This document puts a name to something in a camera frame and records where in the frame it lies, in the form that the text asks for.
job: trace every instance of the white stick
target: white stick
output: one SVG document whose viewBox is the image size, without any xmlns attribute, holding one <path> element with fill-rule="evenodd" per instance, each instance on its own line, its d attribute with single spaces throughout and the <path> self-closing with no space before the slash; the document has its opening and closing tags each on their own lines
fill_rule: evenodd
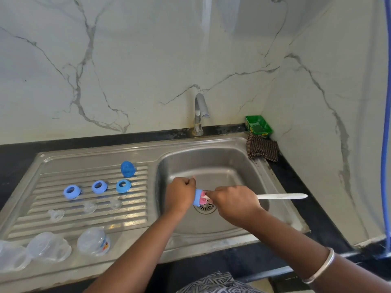
<svg viewBox="0 0 391 293">
<path fill-rule="evenodd" d="M 302 199 L 307 198 L 308 195 L 304 193 L 276 193 L 276 194 L 257 194 L 258 199 Z"/>
</svg>

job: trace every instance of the sink drain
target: sink drain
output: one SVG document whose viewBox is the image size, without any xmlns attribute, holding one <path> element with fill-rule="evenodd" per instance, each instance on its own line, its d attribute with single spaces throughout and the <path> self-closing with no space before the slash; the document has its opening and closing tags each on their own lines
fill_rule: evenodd
<svg viewBox="0 0 391 293">
<path fill-rule="evenodd" d="M 216 211 L 216 207 L 213 203 L 207 202 L 206 205 L 200 205 L 199 207 L 193 206 L 195 210 L 201 214 L 207 215 Z"/>
</svg>

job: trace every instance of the black countertop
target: black countertop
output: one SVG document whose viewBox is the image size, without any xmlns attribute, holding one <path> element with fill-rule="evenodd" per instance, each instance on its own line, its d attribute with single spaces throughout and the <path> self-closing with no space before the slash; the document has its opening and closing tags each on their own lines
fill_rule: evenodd
<svg viewBox="0 0 391 293">
<path fill-rule="evenodd" d="M 240 125 L 204 127 L 204 136 L 243 132 Z M 0 208 L 2 208 L 22 179 L 37 153 L 53 150 L 102 147 L 138 142 L 193 138 L 192 128 L 146 133 L 129 133 L 54 141 L 8 144 L 0 146 Z M 337 253 L 348 254 L 353 249 L 345 241 L 333 222 L 296 175 L 283 156 L 278 162 L 269 163 L 286 192 L 301 192 L 307 199 L 293 201 L 310 228 L 306 235 Z M 151 278 L 147 291 L 175 292 L 192 281 L 215 271 L 229 271 L 241 281 L 253 281 L 286 271 L 286 263 L 274 255 L 262 243 L 216 251 L 207 255 L 159 264 Z M 42 292 L 82 292 L 93 279 L 62 285 Z"/>
</svg>

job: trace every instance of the person's left hand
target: person's left hand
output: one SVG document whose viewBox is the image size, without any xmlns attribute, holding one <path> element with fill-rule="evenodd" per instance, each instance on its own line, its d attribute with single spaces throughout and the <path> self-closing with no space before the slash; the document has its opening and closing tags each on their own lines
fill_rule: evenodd
<svg viewBox="0 0 391 293">
<path fill-rule="evenodd" d="M 165 212 L 176 212 L 184 216 L 193 204 L 196 196 L 196 180 L 194 178 L 174 178 L 167 186 Z"/>
</svg>

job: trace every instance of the green container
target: green container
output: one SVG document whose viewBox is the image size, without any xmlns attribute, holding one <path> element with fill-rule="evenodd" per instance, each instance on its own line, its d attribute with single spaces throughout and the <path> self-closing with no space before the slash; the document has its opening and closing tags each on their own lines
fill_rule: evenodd
<svg viewBox="0 0 391 293">
<path fill-rule="evenodd" d="M 251 133 L 261 135 L 263 138 L 273 133 L 273 130 L 261 115 L 246 116 L 244 124 Z"/>
</svg>

